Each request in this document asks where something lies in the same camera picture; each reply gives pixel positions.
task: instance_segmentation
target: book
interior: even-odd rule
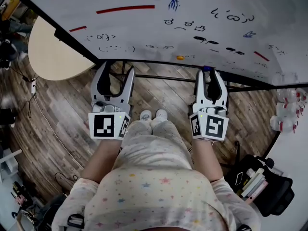
[[[255,187],[247,194],[247,197],[250,197],[254,192],[255,190],[262,184],[263,181],[265,181],[266,179],[265,178],[262,178],[258,183],[257,185],[255,185]]]
[[[242,196],[246,197],[250,191],[259,183],[259,181],[265,178],[265,176],[263,174],[258,174],[253,180],[252,182],[249,184],[249,186],[242,192]]]
[[[246,199],[246,203],[251,204],[259,195],[262,193],[262,191],[267,187],[268,182],[264,180],[262,184],[254,191],[254,193]]]
[[[264,169],[263,168],[259,168],[256,173],[254,174],[254,176],[249,180],[249,182],[247,182],[247,184],[243,187],[243,191],[245,191],[247,189],[247,187],[249,187],[249,185],[253,182],[253,180],[259,175],[259,174],[263,174]]]

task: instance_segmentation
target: floor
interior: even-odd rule
[[[128,63],[136,68],[136,74],[195,78],[196,69],[173,65]],[[122,62],[116,62],[112,70],[121,73]],[[33,77],[28,59],[20,63],[20,69]],[[2,82],[1,108],[14,107],[19,112],[15,127],[11,129],[11,149],[22,149],[16,158],[20,171],[30,179],[41,197],[48,201],[61,192],[54,179],[56,172],[72,178],[79,176],[98,144],[89,137],[88,113],[91,112],[90,84],[95,70],[63,81],[37,80],[36,100],[31,100],[31,118],[28,105],[31,98],[30,84],[12,69],[0,69]],[[111,77],[111,91],[118,92],[119,81]],[[188,82],[159,79],[135,79],[130,100],[134,105],[132,120],[139,119],[144,109],[154,114],[159,108],[167,110],[169,119],[176,125],[188,148],[191,129],[187,118],[188,104],[194,101],[194,84]],[[233,164],[235,160],[234,142],[239,141],[242,155],[263,155],[271,143],[275,132],[270,129],[269,119],[275,114],[276,99],[272,91],[252,91],[230,94],[229,125],[224,142],[214,143],[214,150],[221,163]],[[54,135],[52,129],[63,145]],[[70,189],[72,182],[57,176],[61,184]]]

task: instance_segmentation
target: whiteboard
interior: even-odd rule
[[[308,82],[308,0],[31,1],[99,59]]]

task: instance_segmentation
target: pajamas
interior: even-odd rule
[[[113,170],[100,184],[86,179],[75,183],[52,230],[59,230],[76,213],[85,217],[84,230],[172,226],[235,231],[242,224],[260,230],[257,214],[224,179],[210,183],[193,170],[190,154],[170,121],[159,117],[133,122],[122,147]]]

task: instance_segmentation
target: round table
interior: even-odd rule
[[[41,17],[30,34],[29,61],[41,78],[63,80],[82,74],[95,64],[54,36],[55,28]]]

